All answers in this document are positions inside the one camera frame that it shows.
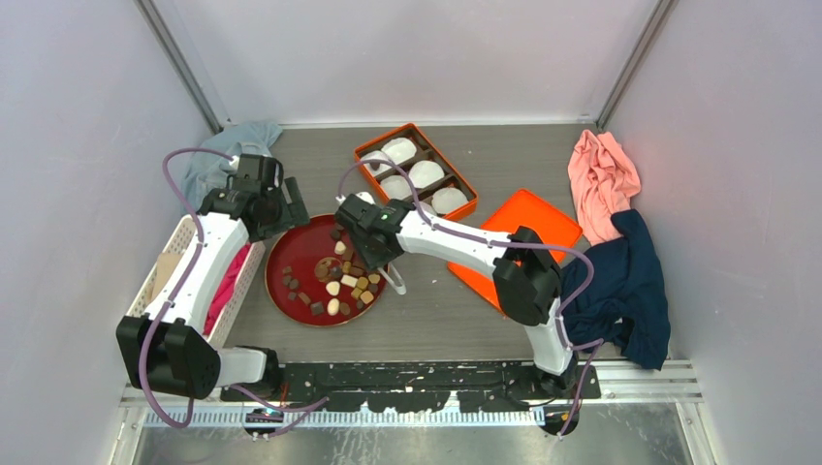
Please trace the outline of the metal tweezers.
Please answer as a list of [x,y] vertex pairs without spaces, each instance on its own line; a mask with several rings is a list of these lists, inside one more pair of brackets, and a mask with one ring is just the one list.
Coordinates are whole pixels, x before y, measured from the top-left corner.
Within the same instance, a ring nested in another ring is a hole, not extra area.
[[395,266],[387,264],[379,269],[379,273],[386,280],[387,284],[398,294],[406,295],[407,287],[404,279]]

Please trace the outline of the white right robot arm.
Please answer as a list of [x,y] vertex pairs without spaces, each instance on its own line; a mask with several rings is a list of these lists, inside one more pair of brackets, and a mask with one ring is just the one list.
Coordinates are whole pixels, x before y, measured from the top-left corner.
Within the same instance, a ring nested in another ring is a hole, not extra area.
[[535,231],[484,231],[431,216],[408,201],[378,205],[355,194],[336,201],[334,219],[367,270],[417,254],[467,267],[491,280],[503,314],[525,330],[539,388],[559,398],[574,387],[576,357],[561,319],[561,273],[552,248]]

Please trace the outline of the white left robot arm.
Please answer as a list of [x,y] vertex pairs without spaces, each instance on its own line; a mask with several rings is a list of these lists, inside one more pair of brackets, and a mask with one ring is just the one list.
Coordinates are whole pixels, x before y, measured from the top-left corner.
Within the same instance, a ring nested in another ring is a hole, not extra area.
[[282,388],[275,351],[222,349],[205,335],[210,306],[244,246],[309,222],[297,181],[271,156],[233,157],[235,171],[187,219],[195,233],[160,293],[115,332],[133,387],[190,399],[240,385],[269,400]]

